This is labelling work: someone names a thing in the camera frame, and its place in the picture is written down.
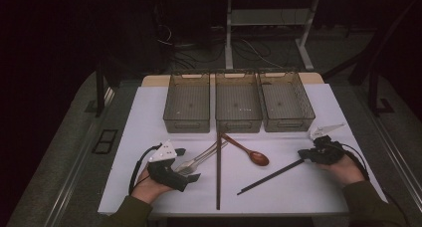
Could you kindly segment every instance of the cable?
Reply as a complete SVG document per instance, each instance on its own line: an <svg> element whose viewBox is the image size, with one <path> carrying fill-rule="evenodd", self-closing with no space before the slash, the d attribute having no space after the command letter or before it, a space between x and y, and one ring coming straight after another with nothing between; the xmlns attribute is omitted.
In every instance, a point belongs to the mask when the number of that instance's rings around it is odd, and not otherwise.
<svg viewBox="0 0 422 227"><path fill-rule="evenodd" d="M282 32L277 31L274 34L265 34L265 35L258 35L258 32L250 32L250 34L242 34L242 33L236 33L232 31L232 39L241 39L241 37L247 37L248 40L251 39L273 39L273 38L277 38L281 35L285 35L285 34L289 34L294 32L294 30L291 27L285 26L286 28L289 28L289 31L283 30Z"/></svg>
<svg viewBox="0 0 422 227"><path fill-rule="evenodd" d="M162 146L162 143L160 143L159 145L150 147L146 152L143 153L142 157L139 159L139 161L136 162L136 166L134 167L132 176L130 178L130 184L129 184L129 188L128 188L128 193L129 195L131 194L131 192L133 191L134 187L140 183L140 181L143 181L145 178L143 178L142 180L140 180L139 182L136 183L136 185L134 185L135 179L137 177L137 173L139 172L140 166L142 165L143 159L145 158L146 155L149 154L150 151L152 150L157 150Z"/></svg>
<svg viewBox="0 0 422 227"><path fill-rule="evenodd" d="M174 64L179 64L180 66L183 66L185 69L187 69L187 70L190 70L190 69L195 69L195 67L193 67L190 63L188 63L187 61L183 61L183 60L172 60L172 59L169 59L170 61L172 61L172 62L174 62Z"/></svg>
<svg viewBox="0 0 422 227"><path fill-rule="evenodd" d="M158 26L162 26L162 27L164 27L164 28L167 29L167 31L168 31L168 37L167 37L167 39L165 41L169 41L171 39L171 35L172 35L170 28L168 26L166 26L166 25L158 25Z"/></svg>
<svg viewBox="0 0 422 227"><path fill-rule="evenodd" d="M359 154L359 152L357 152L357 150L355 148L351 147L350 145L343 144L343 143L341 143L341 145L347 146L350 149L352 149L355 153L357 153L359 155L359 158L360 158L362 164L363 164L363 167L365 168L365 170L367 170L366 169L366 163L363 160L363 157ZM389 198L393 202L393 204L397 207L397 209L401 212L401 214L403 215L404 221L406 222L407 226L410 226L409 219L407 218L406 214L404 213L404 211L400 207L400 205L397 203L397 201L383 187L381 187L381 190L387 196L387 198Z"/></svg>
<svg viewBox="0 0 422 227"><path fill-rule="evenodd" d="M208 60L208 61L201 61L201 60L197 60L197 59L193 58L192 56L190 56L190 55L188 55L188 54L185 54L185 53L183 53L183 52L177 52L176 54L180 54L180 55L186 56L186 57L188 57L191 61L206 64L206 63L211 63L211 62L214 62L214 61L217 61L218 59L220 59L221 55L223 54L223 51L224 51L224 46L222 47L222 49L221 49L221 50L220 50L220 52L218 53L217 57L215 57L215 58L213 58L213 59L211 59L211 60Z"/></svg>
<svg viewBox="0 0 422 227"><path fill-rule="evenodd" d="M265 54L265 55L262 54L261 52L258 52L262 57L269 57L269 56L271 56L272 52L271 52L270 47L268 47L267 45L265 45L263 42L260 42L260 41L257 41L257 43L261 44L268 51L268 54ZM242 50L242 51L244 51L244 52L246 52L246 53L254 54L254 56L256 56L256 53L253 52L253 51L250 51L250 49L247 50L247 49L243 49L243 48L240 48L240 47L239 47L239 49Z"/></svg>
<svg viewBox="0 0 422 227"><path fill-rule="evenodd" d="M242 54L240 54L240 52L238 51L238 49L240 49L240 50L242 50L242 51L245 51L245 52L248 52L248 53L252 53L252 54L254 54L254 57L256 57L256 54L255 54L255 53L253 53L253 52L250 52L250 51L244 50L244 49L240 48L239 46L236 46L234 43L232 43L232 48L233 48L233 51L234 51L234 52L235 52L238 56L240 56L242 59L244 59L244 60L247 60L247 61L261 61L261 59L260 59L260 58L257 58L257 59L250 59L250 58L247 58L247 57L243 56Z"/></svg>
<svg viewBox="0 0 422 227"><path fill-rule="evenodd" d="M184 59L179 59L177 57L174 57L174 59L175 59L175 62L177 62L180 65L183 65L182 63L186 64L187 66L185 66L185 67L187 67L188 69L193 69L193 70L196 69L196 67L194 65L190 64L189 62L187 62Z"/></svg>
<svg viewBox="0 0 422 227"><path fill-rule="evenodd" d="M133 189L135 189L136 188L136 186L137 185L139 185L142 181L144 181L145 179L147 179L147 178L149 178L149 175L147 175L147 176L145 176L145 178L143 178L143 179L141 179L141 180L139 180L134 186L133 186Z"/></svg>
<svg viewBox="0 0 422 227"><path fill-rule="evenodd" d="M343 143L341 143L341 145L347 146L348 148L352 149L359 156L360 161L362 162L363 168L365 168L365 170L367 170L366 163L365 163L363 157L359 154L359 152L357 152L357 150L355 148L351 147L350 145L343 144Z"/></svg>
<svg viewBox="0 0 422 227"><path fill-rule="evenodd" d="M243 42L245 42L249 47L251 47L251 49L255 52L255 54L257 54L257 56L258 57L260 57L261 58L261 60L263 60L263 61L265 61L265 62L267 62L268 64L270 64L270 65L274 65L274 66L276 66L276 67L278 67L278 68L282 68L282 66L279 66L279 65L277 65L277 64L274 64L274 63L272 63L272 62L270 62L270 61L268 61L268 60L266 60L264 57L262 57L261 56L261 54L257 51L257 50L255 50L255 48L249 43L249 42L247 42L246 40L244 40L244 39L240 39L241 41L243 41Z"/></svg>
<svg viewBox="0 0 422 227"><path fill-rule="evenodd" d="M164 44L164 45L169 45L169 46L173 46L173 44L165 42L165 41L161 41L161 40L157 40L159 43Z"/></svg>

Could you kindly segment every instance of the white plastic clip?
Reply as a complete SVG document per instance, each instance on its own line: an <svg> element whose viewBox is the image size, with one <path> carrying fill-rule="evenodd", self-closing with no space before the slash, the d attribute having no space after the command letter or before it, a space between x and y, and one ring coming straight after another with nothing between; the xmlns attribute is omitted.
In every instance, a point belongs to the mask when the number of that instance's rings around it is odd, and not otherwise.
<svg viewBox="0 0 422 227"><path fill-rule="evenodd" d="M329 134L330 132L333 132L336 129L339 129L340 127L345 126L345 123L337 124L337 125L327 125L327 126L319 126L316 128L316 130L311 133L311 139L316 139L318 137L324 136Z"/></svg>
<svg viewBox="0 0 422 227"><path fill-rule="evenodd" d="M176 156L176 150L174 150L173 144L168 140L149 158L149 162L174 159Z"/></svg>

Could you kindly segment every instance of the spoon handle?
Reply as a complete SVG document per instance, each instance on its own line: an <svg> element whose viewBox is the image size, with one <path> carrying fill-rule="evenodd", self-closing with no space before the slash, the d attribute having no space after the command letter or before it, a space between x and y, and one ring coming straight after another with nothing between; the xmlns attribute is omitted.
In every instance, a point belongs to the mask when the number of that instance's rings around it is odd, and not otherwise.
<svg viewBox="0 0 422 227"><path fill-rule="evenodd" d="M246 148L245 146L241 145L239 142L237 142L236 140L232 139L232 137L228 136L226 133L221 133L221 137L225 138L227 141L229 141L230 143L236 145L237 147L245 150L246 152L251 152L251 150L249 150L248 148Z"/></svg>

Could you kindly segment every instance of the dark background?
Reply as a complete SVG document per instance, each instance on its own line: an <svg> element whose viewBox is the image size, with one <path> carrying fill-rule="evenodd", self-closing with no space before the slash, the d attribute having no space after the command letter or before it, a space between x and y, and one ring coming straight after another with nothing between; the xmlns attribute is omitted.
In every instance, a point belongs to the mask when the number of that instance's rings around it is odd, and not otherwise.
<svg viewBox="0 0 422 227"><path fill-rule="evenodd" d="M315 26L332 28L339 24L373 29L382 19L379 14L385 14L382 9L391 9L389 5L394 1L320 0ZM2 102L5 141L0 157L1 226L7 223L31 180L76 91L98 64L103 65L112 86L118 86L124 79L159 74L165 68L166 58L162 47L154 42L155 35L160 33L158 23L175 27L175 38L184 39L206 39L211 25L225 26L226 3L221 0L188 3L164 0L160 15L149 9L154 2L0 0L0 66L5 98ZM401 36L416 28L412 24L415 19L420 20L420 15L416 15L420 14L420 3L418 7L419 12L413 12L400 28L405 30ZM421 35L411 34L419 37L421 44ZM399 37L391 42L399 42L405 48L409 46L406 40L407 37ZM420 51L397 53L390 48L388 52L395 56L388 57L395 57L394 64L399 65L400 54L411 60L409 56L420 55ZM409 71L400 72L401 81L408 79L406 75L415 70L414 66L416 61L406 63ZM405 90L399 83L395 87ZM416 106L420 105L420 95L409 99L419 100Z"/></svg>

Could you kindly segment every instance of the table leg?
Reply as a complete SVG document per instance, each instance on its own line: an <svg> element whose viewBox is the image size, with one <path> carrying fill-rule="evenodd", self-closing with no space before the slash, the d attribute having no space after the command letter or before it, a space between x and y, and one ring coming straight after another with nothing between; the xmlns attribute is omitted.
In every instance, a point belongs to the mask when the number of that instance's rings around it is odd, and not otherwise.
<svg viewBox="0 0 422 227"><path fill-rule="evenodd" d="M298 47L299 53L301 54L302 61L305 64L307 71L312 71L314 69L311 58L308 55L307 49L305 48L305 43L307 42L308 34L310 33L311 26L313 25L314 16L317 12L317 3L319 0L313 0L311 5L311 10L308 13L307 21L305 23L304 33L300 39L296 39L296 45Z"/></svg>
<svg viewBox="0 0 422 227"><path fill-rule="evenodd" d="M227 29L226 29L226 69L233 70L233 53L232 53L232 0L227 0Z"/></svg>
<svg viewBox="0 0 422 227"><path fill-rule="evenodd" d="M97 78L97 116L100 116L105 108L105 81L103 75L102 63L98 62L96 66Z"/></svg>

